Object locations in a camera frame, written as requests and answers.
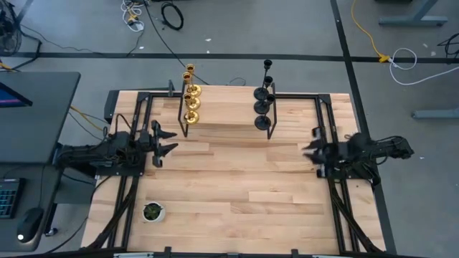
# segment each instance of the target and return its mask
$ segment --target keyboard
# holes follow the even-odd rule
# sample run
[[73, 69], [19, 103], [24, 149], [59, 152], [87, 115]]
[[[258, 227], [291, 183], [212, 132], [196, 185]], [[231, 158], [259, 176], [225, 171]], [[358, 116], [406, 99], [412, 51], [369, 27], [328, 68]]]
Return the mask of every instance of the keyboard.
[[23, 178], [0, 179], [0, 219], [14, 218], [23, 185]]

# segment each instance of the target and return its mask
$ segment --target monitor screen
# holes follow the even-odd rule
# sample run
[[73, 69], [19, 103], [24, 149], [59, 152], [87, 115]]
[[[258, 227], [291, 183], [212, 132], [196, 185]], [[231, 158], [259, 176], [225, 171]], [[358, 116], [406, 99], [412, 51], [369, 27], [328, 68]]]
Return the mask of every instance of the monitor screen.
[[32, 101], [0, 82], [0, 108], [24, 107], [30, 105], [32, 105]]

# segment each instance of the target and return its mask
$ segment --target table leg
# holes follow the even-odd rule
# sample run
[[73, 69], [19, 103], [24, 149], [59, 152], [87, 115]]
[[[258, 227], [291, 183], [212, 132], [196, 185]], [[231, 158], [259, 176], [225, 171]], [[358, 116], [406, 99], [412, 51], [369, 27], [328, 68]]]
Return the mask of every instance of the table leg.
[[51, 212], [49, 213], [48, 219], [46, 220], [46, 224], [44, 226], [44, 235], [46, 237], [54, 236], [57, 233], [57, 229], [51, 227], [52, 221], [55, 218], [56, 209], [57, 204], [52, 204]]

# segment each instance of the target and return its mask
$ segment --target concrete floor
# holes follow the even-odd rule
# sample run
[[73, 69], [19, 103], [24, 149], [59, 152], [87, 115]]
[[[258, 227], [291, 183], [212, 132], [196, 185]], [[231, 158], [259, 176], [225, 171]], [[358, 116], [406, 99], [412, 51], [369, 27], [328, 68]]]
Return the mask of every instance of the concrete floor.
[[[26, 0], [11, 2], [19, 12]], [[414, 9], [419, 2], [405, 6], [361, 0], [356, 7], [356, 17], [373, 34], [379, 50], [385, 54], [408, 47], [420, 57], [431, 57], [432, 52], [435, 57], [443, 57], [443, 48], [435, 45], [458, 32], [459, 3], [456, 0], [439, 1], [430, 12], [448, 16], [450, 21], [441, 28], [386, 28], [377, 24], [379, 16], [402, 14]], [[369, 40], [351, 20], [351, 3], [351, 0], [338, 0], [351, 55], [374, 57]], [[175, 32], [165, 28], [161, 33], [177, 53], [342, 55], [329, 1], [190, 0], [176, 4], [185, 16], [184, 30]], [[138, 34], [121, 21], [119, 5], [120, 1], [113, 0], [34, 0], [22, 23], [62, 46], [126, 53], [135, 45]], [[160, 15], [159, 6], [153, 4], [153, 15]], [[141, 19], [146, 24], [139, 43], [143, 49], [135, 52], [167, 53], [146, 13]], [[42, 50], [74, 52], [46, 42]], [[34, 51], [34, 43], [24, 39], [20, 51]], [[24, 60], [4, 58], [8, 65]], [[278, 91], [351, 93], [343, 62], [273, 61], [270, 73]], [[185, 59], [183, 62], [197, 64], [198, 75], [212, 84], [224, 85], [235, 77], [243, 77], [247, 85], [257, 85], [262, 77], [260, 60]], [[419, 64], [412, 71], [395, 74], [403, 82], [412, 82], [451, 67], [453, 65]], [[354, 63], [354, 69], [372, 137], [404, 136], [416, 152], [407, 161], [389, 160], [379, 167], [398, 253], [455, 257], [459, 239], [459, 173], [454, 143], [459, 141], [459, 120], [419, 121], [413, 120], [410, 113], [418, 109], [459, 106], [459, 72], [403, 87], [390, 77], [388, 64]], [[163, 87], [169, 79], [178, 85], [183, 72], [175, 59], [42, 58], [22, 70], [80, 72], [82, 78], [73, 105], [99, 117], [103, 116], [109, 90]], [[71, 118], [67, 119], [60, 140], [67, 144], [97, 141]], [[59, 207], [55, 224], [61, 232], [44, 239], [36, 253], [68, 238], [87, 216], [87, 211], [87, 205]], [[77, 249], [81, 237], [82, 232], [62, 250]]]

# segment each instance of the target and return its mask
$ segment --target yellow cable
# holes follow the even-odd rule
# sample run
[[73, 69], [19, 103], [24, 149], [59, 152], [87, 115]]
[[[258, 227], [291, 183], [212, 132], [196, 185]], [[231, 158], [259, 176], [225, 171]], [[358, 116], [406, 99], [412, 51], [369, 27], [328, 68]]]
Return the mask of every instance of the yellow cable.
[[0, 62], [0, 66], [3, 67], [6, 70], [11, 70], [11, 67], [9, 67], [8, 65], [6, 65], [6, 64], [4, 64], [2, 62]]
[[354, 20], [354, 23], [358, 26], [358, 28], [360, 30], [362, 30], [363, 32], [365, 32], [365, 34], [370, 38], [370, 40], [372, 41], [372, 46], [373, 46], [373, 49], [374, 51], [378, 54], [379, 56], [379, 62], [387, 62], [390, 58], [390, 56], [388, 55], [385, 55], [385, 54], [381, 54], [379, 53], [378, 49], [376, 48], [376, 46], [374, 45], [374, 40], [373, 40], [373, 37], [370, 33], [368, 33], [364, 28], [362, 28], [360, 26], [360, 24], [357, 22], [355, 16], [354, 16], [354, 7], [356, 5], [356, 2], [357, 0], [354, 0], [354, 2], [352, 3], [352, 7], [351, 7], [351, 16], [352, 16], [352, 19]]
[[89, 120], [89, 118], [87, 118], [87, 116], [85, 114], [83, 114], [81, 111], [79, 111], [76, 107], [74, 106], [70, 106], [70, 109], [74, 110], [76, 113], [80, 114], [89, 124], [91, 124], [92, 126], [94, 126], [97, 130], [101, 130], [103, 131], [102, 128], [98, 127], [96, 124], [94, 124], [91, 120]]

